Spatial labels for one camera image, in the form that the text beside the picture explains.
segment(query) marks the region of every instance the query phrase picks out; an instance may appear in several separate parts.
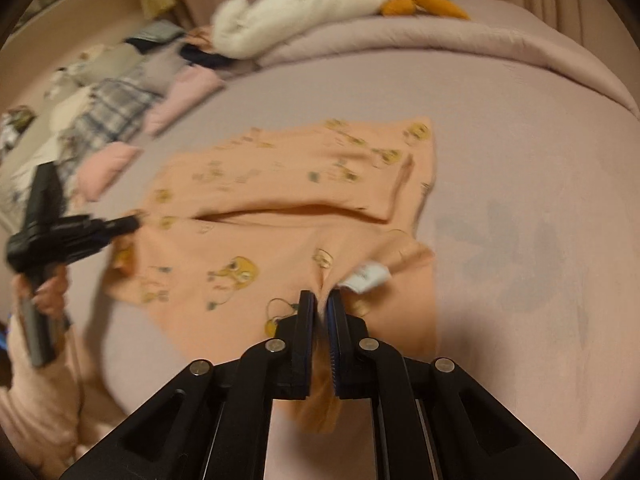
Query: mattress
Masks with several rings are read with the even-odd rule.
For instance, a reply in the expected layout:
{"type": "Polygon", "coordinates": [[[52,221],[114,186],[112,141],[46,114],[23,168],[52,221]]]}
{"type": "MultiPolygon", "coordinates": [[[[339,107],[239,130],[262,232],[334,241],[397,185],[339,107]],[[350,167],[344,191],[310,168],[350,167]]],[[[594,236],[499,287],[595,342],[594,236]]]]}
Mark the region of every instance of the mattress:
{"type": "MultiPolygon", "coordinates": [[[[599,480],[640,419],[640,123],[618,102],[544,68],[443,50],[279,65],[149,142],[95,213],[134,208],[171,154],[252,126],[418,115],[436,139],[417,237],[436,253],[438,354],[599,480]]],[[[106,259],[72,266],[69,310],[132,412],[186,361],[144,311],[101,295],[106,259]]],[[[367,403],[350,402],[332,435],[274,410],[265,478],[375,478],[367,403]]]]}

